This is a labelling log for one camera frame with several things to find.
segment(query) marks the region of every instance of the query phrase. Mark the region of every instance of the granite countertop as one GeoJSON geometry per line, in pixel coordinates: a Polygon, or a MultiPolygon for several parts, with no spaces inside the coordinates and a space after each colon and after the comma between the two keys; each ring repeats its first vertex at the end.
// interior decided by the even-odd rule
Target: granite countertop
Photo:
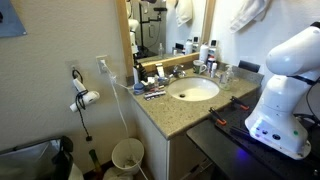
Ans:
{"type": "MultiPolygon", "coordinates": [[[[167,86],[163,88],[167,93],[159,98],[145,100],[144,95],[134,95],[133,90],[130,94],[146,115],[151,119],[153,124],[158,128],[162,135],[167,139],[172,139],[175,135],[185,132],[190,127],[202,122],[209,114],[210,107],[221,109],[230,104],[231,96],[237,98],[244,97],[255,92],[259,87],[263,75],[233,68],[237,81],[234,81],[229,91],[221,90],[219,93],[208,100],[204,101],[183,101],[172,97],[167,92],[167,86]]],[[[218,84],[217,77],[210,78],[206,75],[194,74],[192,69],[185,71],[188,77],[202,77],[214,81],[218,84]]]]}

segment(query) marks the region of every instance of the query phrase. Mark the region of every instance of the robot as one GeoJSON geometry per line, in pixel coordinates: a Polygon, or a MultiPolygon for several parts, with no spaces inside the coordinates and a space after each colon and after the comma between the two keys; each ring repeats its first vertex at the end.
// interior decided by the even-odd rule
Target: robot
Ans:
{"type": "Polygon", "coordinates": [[[304,93],[320,76],[320,22],[314,22],[273,48],[266,60],[275,75],[267,82],[257,106],[245,120],[250,136],[300,160],[310,153],[308,132],[293,116],[304,93]]]}

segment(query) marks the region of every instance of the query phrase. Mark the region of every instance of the vanity cabinet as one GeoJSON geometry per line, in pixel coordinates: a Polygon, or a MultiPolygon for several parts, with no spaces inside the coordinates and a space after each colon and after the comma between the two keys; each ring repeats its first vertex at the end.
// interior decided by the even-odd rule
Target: vanity cabinet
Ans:
{"type": "Polygon", "coordinates": [[[136,112],[138,139],[143,143],[143,165],[155,180],[176,180],[185,176],[206,156],[182,132],[167,140],[141,107],[132,100],[136,112]]]}

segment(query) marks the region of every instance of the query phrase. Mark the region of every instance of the mirror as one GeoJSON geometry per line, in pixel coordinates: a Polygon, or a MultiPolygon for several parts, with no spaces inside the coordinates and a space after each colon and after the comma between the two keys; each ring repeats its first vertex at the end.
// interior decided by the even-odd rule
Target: mirror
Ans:
{"type": "MultiPolygon", "coordinates": [[[[208,42],[209,40],[214,5],[215,5],[214,0],[206,1],[199,44],[202,44],[203,42],[208,42]]],[[[127,77],[130,77],[133,75],[133,71],[132,71],[132,67],[133,67],[132,52],[133,51],[131,49],[130,34],[128,33],[129,25],[128,25],[126,0],[116,0],[116,6],[117,6],[117,12],[118,12],[118,18],[119,18],[120,33],[122,38],[122,47],[123,47],[125,62],[126,62],[127,77]]],[[[169,46],[170,46],[169,49],[166,48],[167,49],[166,52],[171,52],[172,45],[169,45],[169,46]]],[[[152,71],[152,70],[155,70],[154,64],[156,63],[164,62],[165,63],[164,67],[172,66],[174,64],[192,61],[198,58],[198,55],[199,53],[192,53],[185,56],[177,56],[177,57],[167,58],[159,61],[150,61],[150,62],[143,63],[143,66],[146,68],[147,71],[152,71]]]]}

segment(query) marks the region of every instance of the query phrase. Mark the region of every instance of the black desk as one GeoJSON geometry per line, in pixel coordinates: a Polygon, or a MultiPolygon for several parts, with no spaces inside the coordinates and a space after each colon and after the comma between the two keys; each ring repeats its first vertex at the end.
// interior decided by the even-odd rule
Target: black desk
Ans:
{"type": "Polygon", "coordinates": [[[280,179],[216,129],[210,120],[188,130],[187,136],[229,179],[280,179]]]}

